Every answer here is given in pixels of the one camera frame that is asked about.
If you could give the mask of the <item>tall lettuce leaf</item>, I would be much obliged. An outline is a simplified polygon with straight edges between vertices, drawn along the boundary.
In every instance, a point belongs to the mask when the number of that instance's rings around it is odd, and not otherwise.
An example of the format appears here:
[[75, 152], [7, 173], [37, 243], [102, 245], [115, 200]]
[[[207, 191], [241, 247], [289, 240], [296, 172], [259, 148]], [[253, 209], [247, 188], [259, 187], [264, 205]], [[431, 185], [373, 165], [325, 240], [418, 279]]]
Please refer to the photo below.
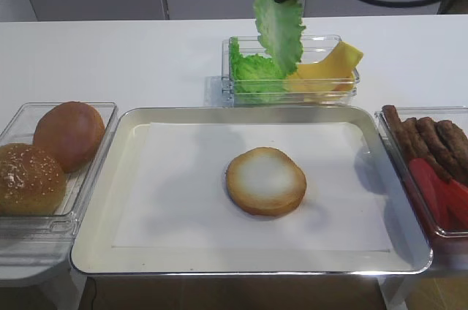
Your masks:
[[294, 73], [303, 55], [303, 5], [299, 0], [254, 0], [253, 10], [258, 42], [282, 74]]

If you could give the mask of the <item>upright yellow cheese slice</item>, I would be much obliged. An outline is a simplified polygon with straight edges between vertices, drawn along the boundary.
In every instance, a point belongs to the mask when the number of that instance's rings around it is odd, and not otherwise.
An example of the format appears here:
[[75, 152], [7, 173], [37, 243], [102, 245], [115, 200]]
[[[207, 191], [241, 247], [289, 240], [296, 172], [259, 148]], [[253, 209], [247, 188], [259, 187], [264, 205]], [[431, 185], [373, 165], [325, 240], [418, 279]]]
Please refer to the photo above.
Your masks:
[[363, 52], [340, 41], [322, 61], [313, 64], [300, 64], [295, 75], [304, 80], [350, 78], [352, 71], [362, 58]]

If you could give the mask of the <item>clear lettuce cheese container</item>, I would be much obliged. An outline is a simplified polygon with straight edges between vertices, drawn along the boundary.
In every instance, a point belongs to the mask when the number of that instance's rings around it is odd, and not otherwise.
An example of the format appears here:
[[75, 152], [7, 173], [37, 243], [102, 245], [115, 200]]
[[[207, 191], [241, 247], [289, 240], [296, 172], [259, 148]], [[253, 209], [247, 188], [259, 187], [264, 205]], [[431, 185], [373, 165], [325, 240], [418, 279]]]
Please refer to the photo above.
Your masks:
[[[259, 54], [266, 58], [269, 55], [255, 37], [237, 37], [240, 45], [241, 53], [245, 56]], [[313, 105], [313, 104], [339, 104], [344, 105], [350, 103], [351, 99], [357, 94], [357, 87], [360, 82], [360, 75], [357, 67], [352, 71], [356, 79], [355, 90], [352, 96], [348, 96], [338, 102], [304, 102], [299, 99], [299, 96], [292, 94], [285, 89], [282, 94], [237, 94], [233, 88], [233, 81], [230, 79], [230, 56], [229, 56], [229, 38], [222, 45], [222, 76], [220, 79], [220, 97], [222, 104], [231, 107], [240, 106], [262, 106], [262, 105]], [[303, 55], [300, 64], [313, 64], [322, 61], [335, 47], [342, 41], [337, 35], [322, 35], [313, 36], [305, 35], [301, 37], [303, 45]]]

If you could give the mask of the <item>flat yellow cheese slices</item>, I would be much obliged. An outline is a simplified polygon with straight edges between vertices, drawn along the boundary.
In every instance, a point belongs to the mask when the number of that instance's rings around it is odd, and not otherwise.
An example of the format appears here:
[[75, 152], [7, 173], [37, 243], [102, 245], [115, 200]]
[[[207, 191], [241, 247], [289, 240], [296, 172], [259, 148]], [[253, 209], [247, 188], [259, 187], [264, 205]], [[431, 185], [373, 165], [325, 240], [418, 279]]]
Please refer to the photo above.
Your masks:
[[287, 77], [284, 87], [288, 92], [298, 95], [304, 102], [338, 102], [352, 96], [355, 83], [353, 74], [344, 78], [320, 78], [305, 77], [296, 72]]

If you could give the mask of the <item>lettuce leaves in container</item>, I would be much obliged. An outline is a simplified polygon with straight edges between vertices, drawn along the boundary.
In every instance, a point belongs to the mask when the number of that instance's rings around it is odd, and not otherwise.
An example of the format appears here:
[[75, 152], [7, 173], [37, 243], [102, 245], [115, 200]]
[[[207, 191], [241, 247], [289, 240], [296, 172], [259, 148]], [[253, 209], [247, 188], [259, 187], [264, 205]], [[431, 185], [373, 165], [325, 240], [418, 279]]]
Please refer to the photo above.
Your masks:
[[271, 58], [243, 55], [237, 37], [230, 40], [230, 79], [237, 94], [282, 94], [286, 75]]

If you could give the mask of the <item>leftmost brown meat patty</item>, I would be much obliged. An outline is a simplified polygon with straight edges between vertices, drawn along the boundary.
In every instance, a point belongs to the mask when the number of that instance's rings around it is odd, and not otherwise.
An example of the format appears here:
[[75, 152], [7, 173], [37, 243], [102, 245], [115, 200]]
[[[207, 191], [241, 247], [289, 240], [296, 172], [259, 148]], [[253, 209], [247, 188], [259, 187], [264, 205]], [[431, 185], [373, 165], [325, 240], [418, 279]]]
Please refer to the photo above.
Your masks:
[[398, 144], [405, 162], [410, 162], [411, 160], [416, 159], [417, 154], [412, 146], [412, 142], [407, 131], [403, 127], [396, 108], [393, 105], [384, 105], [382, 107], [382, 111], [388, 124], [388, 128], [392, 132], [394, 140]]

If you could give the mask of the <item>brown meat patty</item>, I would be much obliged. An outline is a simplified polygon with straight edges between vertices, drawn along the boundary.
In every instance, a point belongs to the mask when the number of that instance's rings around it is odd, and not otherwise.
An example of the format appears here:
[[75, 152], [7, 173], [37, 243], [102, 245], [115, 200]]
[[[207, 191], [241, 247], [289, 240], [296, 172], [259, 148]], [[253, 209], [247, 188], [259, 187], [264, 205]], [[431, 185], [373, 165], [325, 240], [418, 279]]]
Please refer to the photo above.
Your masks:
[[438, 121], [436, 128], [449, 151], [467, 171], [467, 136], [463, 130], [450, 120]]
[[412, 146], [412, 142], [407, 131], [403, 127], [396, 108], [393, 105], [384, 105], [382, 107], [382, 111], [388, 124], [388, 128], [392, 132], [394, 140], [398, 144], [405, 162], [410, 162], [411, 160], [416, 159], [417, 154]]
[[416, 122], [417, 119], [415, 117], [407, 118], [405, 121], [402, 122], [403, 128], [405, 129], [409, 137], [409, 140], [415, 151], [416, 157], [425, 159], [426, 162], [432, 167], [434, 172], [438, 175], [438, 177], [444, 182], [448, 183], [452, 176], [436, 161], [436, 159], [430, 152], [429, 147], [426, 145], [426, 142], [419, 134], [416, 127]]
[[460, 166], [439, 136], [436, 128], [437, 122], [432, 118], [424, 117], [417, 120], [416, 127], [436, 161], [452, 176], [451, 179], [467, 185], [467, 171]]

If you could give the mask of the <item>clear patty tomato container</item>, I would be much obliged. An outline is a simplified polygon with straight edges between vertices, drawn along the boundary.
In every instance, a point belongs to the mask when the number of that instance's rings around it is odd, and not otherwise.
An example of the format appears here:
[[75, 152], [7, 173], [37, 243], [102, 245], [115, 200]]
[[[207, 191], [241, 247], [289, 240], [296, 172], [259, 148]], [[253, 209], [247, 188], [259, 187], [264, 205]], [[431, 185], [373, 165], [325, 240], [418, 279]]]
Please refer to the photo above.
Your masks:
[[[417, 120], [424, 117], [432, 118], [434, 121], [451, 120], [460, 127], [467, 136], [466, 107], [396, 107], [396, 110], [401, 122], [411, 117], [415, 117]], [[450, 232], [439, 227], [434, 221], [426, 201], [424, 200], [423, 195], [410, 172], [409, 162], [405, 162], [398, 144], [394, 140], [392, 132], [388, 128], [382, 109], [376, 113], [376, 117], [381, 137], [388, 148], [391, 158], [396, 163], [397, 170], [404, 182], [407, 194], [410, 197], [418, 216], [423, 221], [425, 228], [429, 233], [438, 235], [442, 238], [466, 238], [467, 231]]]

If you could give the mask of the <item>rightmost brown meat patty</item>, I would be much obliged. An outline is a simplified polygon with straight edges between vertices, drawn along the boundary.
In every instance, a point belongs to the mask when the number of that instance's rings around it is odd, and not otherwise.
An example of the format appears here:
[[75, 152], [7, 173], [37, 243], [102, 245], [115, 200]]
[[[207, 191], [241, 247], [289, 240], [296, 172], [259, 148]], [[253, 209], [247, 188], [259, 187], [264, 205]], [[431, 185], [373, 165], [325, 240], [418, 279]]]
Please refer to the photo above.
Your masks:
[[467, 136], [463, 130], [450, 120], [438, 121], [436, 128], [449, 151], [467, 171]]

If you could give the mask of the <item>white paper sheet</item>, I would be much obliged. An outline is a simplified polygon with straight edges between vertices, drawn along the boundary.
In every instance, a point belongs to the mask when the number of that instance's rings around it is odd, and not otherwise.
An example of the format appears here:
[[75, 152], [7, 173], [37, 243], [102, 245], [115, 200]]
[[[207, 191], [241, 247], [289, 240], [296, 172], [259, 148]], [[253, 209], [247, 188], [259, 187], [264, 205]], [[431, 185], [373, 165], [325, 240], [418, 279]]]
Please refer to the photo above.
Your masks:
[[[286, 216], [251, 216], [224, 175], [257, 147], [283, 151], [308, 184]], [[383, 185], [353, 124], [151, 124], [113, 240], [119, 247], [383, 251]]]

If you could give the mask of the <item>leftmost red tomato slice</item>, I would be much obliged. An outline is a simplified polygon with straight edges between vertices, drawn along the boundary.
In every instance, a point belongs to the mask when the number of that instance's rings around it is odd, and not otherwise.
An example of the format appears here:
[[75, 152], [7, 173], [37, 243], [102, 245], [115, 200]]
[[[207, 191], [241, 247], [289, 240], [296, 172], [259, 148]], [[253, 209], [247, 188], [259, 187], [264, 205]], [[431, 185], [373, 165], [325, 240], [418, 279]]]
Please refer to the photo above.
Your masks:
[[448, 205], [445, 199], [444, 184], [432, 166], [425, 159], [409, 162], [409, 171], [417, 183], [421, 194], [439, 227], [446, 230], [449, 226]]

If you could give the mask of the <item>plain brown bun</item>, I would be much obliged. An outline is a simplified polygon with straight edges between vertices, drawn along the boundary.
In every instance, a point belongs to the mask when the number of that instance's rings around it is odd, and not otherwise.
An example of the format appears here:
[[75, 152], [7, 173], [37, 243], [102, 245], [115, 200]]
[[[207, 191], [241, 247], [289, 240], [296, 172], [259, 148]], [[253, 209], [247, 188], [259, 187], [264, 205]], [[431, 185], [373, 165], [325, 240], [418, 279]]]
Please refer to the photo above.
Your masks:
[[92, 160], [104, 133], [104, 122], [94, 107], [65, 102], [41, 117], [33, 144], [51, 154], [65, 173], [72, 173]]

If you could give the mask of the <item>silver metal tray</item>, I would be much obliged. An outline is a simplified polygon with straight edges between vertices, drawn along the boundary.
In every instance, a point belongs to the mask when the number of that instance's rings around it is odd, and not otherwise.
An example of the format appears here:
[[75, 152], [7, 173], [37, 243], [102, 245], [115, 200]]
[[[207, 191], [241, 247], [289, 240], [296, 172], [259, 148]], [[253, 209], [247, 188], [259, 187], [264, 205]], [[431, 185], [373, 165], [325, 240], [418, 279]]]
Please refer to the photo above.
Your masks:
[[[113, 245], [151, 124], [335, 124], [362, 132], [383, 185], [382, 217], [391, 246], [383, 251], [286, 249], [197, 249]], [[415, 217], [373, 118], [350, 106], [136, 108], [118, 121], [71, 262], [89, 274], [301, 275], [416, 274], [425, 271], [433, 251]]]

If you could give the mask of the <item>clear bun container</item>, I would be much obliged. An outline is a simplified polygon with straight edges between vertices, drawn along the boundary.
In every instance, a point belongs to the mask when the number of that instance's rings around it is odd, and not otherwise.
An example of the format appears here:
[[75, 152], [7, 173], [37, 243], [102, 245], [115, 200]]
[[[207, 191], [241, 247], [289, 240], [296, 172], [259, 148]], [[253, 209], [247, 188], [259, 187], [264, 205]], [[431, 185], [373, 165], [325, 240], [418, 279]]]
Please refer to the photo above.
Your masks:
[[[37, 123], [57, 105], [57, 102], [27, 102], [21, 105], [1, 131], [1, 144], [31, 144]], [[78, 233], [94, 183], [109, 149], [118, 113], [117, 105], [112, 102], [91, 102], [90, 106], [101, 115], [105, 125], [105, 134], [94, 158], [84, 167], [67, 175], [66, 193], [54, 214], [1, 217], [2, 239], [60, 241], [73, 238]]]

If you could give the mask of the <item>front sesame bun top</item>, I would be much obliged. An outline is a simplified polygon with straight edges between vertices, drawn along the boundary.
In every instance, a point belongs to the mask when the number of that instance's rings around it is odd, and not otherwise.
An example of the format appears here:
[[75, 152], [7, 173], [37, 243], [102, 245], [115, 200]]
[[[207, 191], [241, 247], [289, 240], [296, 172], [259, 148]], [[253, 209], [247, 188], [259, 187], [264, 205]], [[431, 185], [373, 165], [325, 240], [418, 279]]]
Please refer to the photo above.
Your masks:
[[51, 215], [64, 199], [66, 176], [58, 162], [35, 145], [1, 147], [1, 215]]

